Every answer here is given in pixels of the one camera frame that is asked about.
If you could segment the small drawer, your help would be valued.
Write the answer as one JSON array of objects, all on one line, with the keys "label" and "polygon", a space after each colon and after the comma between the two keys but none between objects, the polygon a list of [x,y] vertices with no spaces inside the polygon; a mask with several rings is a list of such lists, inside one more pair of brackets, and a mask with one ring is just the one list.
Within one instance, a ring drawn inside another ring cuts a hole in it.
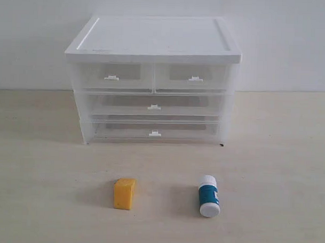
[{"label": "small drawer", "polygon": [[225,90],[228,87],[229,66],[201,64],[158,64],[155,66],[155,89]]},{"label": "small drawer", "polygon": [[93,89],[151,90],[153,76],[151,64],[85,63],[80,84]]}]

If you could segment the teal label pill bottle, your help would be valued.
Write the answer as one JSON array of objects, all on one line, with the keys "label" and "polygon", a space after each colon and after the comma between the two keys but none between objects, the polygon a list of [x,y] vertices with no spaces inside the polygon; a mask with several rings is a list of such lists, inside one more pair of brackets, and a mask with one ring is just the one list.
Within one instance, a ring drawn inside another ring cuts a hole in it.
[{"label": "teal label pill bottle", "polygon": [[220,213],[220,205],[215,177],[204,175],[198,189],[200,214],[206,218],[216,217]]}]

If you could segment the middle wide clear drawer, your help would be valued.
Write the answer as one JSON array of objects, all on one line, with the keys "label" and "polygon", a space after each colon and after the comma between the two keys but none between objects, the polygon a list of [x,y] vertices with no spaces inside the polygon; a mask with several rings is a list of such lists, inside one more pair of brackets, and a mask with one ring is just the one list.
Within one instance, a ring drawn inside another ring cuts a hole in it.
[{"label": "middle wide clear drawer", "polygon": [[99,115],[216,116],[222,96],[201,95],[89,95],[89,113]]}]

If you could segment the wide clear drawer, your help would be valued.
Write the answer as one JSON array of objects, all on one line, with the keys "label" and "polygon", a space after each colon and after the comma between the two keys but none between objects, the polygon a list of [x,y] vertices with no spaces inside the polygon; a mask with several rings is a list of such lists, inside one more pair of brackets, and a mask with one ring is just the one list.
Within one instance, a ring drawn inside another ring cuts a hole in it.
[{"label": "wide clear drawer", "polygon": [[218,122],[185,123],[93,123],[98,139],[211,139],[218,133]]},{"label": "wide clear drawer", "polygon": [[222,96],[201,95],[89,95],[89,113],[99,115],[216,116]]}]

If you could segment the bottom wide clear drawer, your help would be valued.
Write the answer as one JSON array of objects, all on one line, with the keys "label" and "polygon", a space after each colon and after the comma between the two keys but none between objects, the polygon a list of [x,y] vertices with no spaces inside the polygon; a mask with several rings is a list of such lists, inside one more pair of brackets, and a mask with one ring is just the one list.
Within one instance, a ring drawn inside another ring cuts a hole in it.
[{"label": "bottom wide clear drawer", "polygon": [[211,139],[218,133],[218,122],[185,123],[93,123],[98,139]]}]

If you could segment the white plastic drawer cabinet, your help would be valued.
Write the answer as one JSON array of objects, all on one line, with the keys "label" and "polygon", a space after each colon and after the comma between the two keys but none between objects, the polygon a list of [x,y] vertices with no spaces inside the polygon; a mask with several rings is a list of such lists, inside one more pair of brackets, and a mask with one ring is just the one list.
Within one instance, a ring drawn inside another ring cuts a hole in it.
[{"label": "white plastic drawer cabinet", "polygon": [[[242,53],[219,17],[111,17],[93,16],[65,50],[70,79],[84,143],[95,141],[200,141],[224,146],[228,136],[234,101],[235,81]],[[151,90],[94,89],[80,84],[81,65],[85,63],[151,64]],[[225,90],[155,89],[158,64],[201,64],[229,66]],[[216,116],[185,115],[99,115],[89,113],[89,95],[201,95],[222,96],[223,105]],[[218,122],[218,133],[211,139],[98,139],[93,123],[187,123]]]}]

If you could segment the yellow cheese block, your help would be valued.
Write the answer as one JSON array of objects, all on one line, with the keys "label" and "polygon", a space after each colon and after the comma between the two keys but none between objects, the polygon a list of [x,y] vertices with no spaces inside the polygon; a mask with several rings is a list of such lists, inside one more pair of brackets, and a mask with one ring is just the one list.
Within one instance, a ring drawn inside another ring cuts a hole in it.
[{"label": "yellow cheese block", "polygon": [[120,178],[114,183],[114,208],[131,210],[136,182],[136,179]]}]

